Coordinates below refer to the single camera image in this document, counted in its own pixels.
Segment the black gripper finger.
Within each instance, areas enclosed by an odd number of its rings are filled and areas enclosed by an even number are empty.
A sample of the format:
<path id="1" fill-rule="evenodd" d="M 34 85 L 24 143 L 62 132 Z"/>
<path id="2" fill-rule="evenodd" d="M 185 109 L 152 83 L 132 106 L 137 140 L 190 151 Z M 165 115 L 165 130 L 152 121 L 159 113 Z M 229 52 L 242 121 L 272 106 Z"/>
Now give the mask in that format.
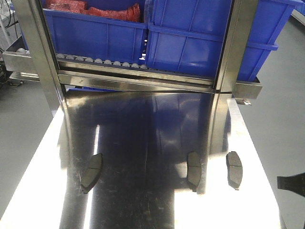
<path id="1" fill-rule="evenodd" d="M 278 189 L 288 190 L 292 192 L 305 191 L 305 175 L 298 174 L 290 177 L 277 177 Z"/>

